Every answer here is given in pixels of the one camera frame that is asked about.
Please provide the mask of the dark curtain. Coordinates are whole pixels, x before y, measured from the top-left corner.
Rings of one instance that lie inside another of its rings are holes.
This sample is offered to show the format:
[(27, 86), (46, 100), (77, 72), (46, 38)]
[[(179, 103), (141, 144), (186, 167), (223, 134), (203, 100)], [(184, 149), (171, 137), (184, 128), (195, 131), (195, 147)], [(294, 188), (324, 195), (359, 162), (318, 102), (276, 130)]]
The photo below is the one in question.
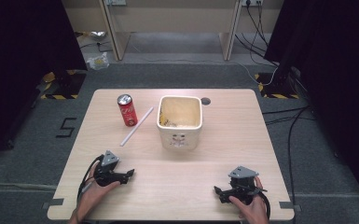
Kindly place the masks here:
[(265, 58), (300, 71), (318, 119), (359, 184), (359, 0), (283, 0)]
[(0, 0), (0, 143), (42, 76), (86, 68), (62, 0)]

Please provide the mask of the cream square waste bin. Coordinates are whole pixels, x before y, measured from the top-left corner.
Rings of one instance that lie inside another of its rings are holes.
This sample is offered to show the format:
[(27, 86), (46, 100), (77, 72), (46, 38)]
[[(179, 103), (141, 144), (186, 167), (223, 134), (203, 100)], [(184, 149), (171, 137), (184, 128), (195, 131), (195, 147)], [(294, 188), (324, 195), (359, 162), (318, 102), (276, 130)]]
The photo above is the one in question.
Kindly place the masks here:
[(195, 149), (202, 123), (200, 98), (179, 95), (160, 98), (157, 127), (164, 148), (179, 151)]

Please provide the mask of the white drinking straw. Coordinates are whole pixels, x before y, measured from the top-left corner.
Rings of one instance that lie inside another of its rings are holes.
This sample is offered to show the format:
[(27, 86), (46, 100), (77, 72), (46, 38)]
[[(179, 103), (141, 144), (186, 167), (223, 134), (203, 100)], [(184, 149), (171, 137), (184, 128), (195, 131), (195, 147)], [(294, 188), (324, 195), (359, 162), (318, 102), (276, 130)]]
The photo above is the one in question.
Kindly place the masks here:
[(132, 130), (127, 134), (127, 136), (120, 142), (119, 146), (124, 147), (127, 142), (131, 139), (131, 137), (135, 134), (135, 132), (139, 129), (139, 127), (145, 122), (145, 120), (150, 116), (153, 112), (154, 106), (151, 106), (143, 115), (143, 117), (138, 121), (138, 123), (132, 128)]

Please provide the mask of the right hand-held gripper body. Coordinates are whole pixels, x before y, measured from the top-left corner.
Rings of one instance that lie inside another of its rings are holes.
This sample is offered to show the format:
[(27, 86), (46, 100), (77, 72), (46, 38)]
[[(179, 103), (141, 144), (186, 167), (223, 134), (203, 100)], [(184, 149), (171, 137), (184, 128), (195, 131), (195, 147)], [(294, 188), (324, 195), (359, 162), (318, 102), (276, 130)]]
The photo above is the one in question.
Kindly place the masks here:
[(227, 198), (235, 197), (241, 202), (250, 204), (256, 195), (262, 194), (262, 189), (255, 183), (255, 179), (259, 176), (259, 173), (249, 168), (238, 166), (232, 170), (229, 175), (231, 190), (228, 193)]

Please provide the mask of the black stand base striped tape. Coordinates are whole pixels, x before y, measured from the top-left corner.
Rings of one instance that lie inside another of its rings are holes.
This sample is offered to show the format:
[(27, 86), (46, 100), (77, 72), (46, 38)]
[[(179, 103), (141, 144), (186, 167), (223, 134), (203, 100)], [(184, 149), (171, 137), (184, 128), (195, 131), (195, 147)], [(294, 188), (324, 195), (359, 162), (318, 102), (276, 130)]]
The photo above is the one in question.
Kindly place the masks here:
[(281, 82), (273, 81), (272, 73), (258, 73), (255, 75), (256, 83), (262, 97), (277, 99), (297, 99), (298, 94), (288, 80)]
[(43, 76), (46, 87), (41, 95), (42, 99), (71, 100), (76, 99), (83, 85), (86, 74), (76, 70), (68, 70), (65, 80), (57, 79), (53, 72)]

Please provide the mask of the person's right hand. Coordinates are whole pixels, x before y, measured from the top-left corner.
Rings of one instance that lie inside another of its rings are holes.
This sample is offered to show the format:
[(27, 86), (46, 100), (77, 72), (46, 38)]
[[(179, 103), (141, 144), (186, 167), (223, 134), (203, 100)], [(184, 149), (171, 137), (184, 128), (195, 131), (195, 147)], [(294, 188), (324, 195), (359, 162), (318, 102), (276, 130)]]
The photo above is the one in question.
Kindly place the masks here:
[(260, 195), (254, 195), (249, 204), (234, 196), (230, 196), (229, 200), (240, 210), (239, 219), (246, 220), (249, 224), (269, 224), (267, 206)]

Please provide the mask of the red soda can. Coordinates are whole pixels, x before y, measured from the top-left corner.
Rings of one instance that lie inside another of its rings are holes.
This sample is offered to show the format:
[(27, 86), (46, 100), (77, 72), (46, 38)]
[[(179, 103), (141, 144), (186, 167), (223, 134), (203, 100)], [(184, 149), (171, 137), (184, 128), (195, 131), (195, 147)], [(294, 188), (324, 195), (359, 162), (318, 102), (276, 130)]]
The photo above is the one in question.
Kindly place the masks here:
[(138, 123), (138, 118), (134, 108), (132, 97), (129, 94), (121, 94), (117, 98), (117, 105), (119, 107), (124, 123), (128, 127), (135, 126)]

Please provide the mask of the wooden desk frame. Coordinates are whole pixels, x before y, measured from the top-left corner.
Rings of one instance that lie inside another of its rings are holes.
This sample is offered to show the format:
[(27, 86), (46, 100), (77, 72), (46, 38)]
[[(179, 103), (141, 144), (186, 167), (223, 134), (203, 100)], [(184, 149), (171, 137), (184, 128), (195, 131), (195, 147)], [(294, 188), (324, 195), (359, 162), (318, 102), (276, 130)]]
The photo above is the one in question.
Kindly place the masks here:
[(132, 33), (212, 33), (219, 36), (223, 59), (229, 60), (242, 0), (126, 0), (127, 5), (100, 5), (122, 60)]

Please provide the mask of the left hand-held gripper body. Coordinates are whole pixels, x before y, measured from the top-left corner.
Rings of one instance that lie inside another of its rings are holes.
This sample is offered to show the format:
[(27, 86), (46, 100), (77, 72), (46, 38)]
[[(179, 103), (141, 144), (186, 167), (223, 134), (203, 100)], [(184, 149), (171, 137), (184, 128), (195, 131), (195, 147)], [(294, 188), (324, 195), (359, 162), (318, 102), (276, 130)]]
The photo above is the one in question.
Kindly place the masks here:
[(93, 173), (93, 177), (99, 186), (106, 187), (113, 182), (119, 182), (120, 179), (127, 179), (120, 178), (119, 173), (115, 172), (118, 162), (119, 158), (113, 152), (105, 151)]

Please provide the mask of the clear plastic bag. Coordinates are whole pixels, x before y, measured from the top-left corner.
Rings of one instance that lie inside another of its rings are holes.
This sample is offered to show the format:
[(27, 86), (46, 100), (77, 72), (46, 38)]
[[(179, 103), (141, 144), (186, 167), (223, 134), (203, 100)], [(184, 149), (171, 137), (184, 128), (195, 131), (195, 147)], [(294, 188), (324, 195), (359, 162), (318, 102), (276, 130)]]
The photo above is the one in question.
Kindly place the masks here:
[(104, 52), (100, 56), (88, 58), (87, 63), (89, 64), (90, 68), (93, 70), (105, 69), (109, 66), (107, 53)]

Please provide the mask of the person's left hand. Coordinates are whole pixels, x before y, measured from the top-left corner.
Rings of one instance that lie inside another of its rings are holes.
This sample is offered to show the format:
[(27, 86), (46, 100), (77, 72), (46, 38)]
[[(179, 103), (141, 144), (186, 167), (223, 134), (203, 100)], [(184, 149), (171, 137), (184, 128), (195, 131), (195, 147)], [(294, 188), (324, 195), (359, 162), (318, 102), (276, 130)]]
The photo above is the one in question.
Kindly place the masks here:
[(73, 213), (76, 212), (82, 221), (111, 190), (119, 185), (120, 183), (116, 181), (106, 187), (101, 187), (95, 180), (90, 181), (86, 185), (86, 190), (81, 194), (80, 201), (77, 203)]

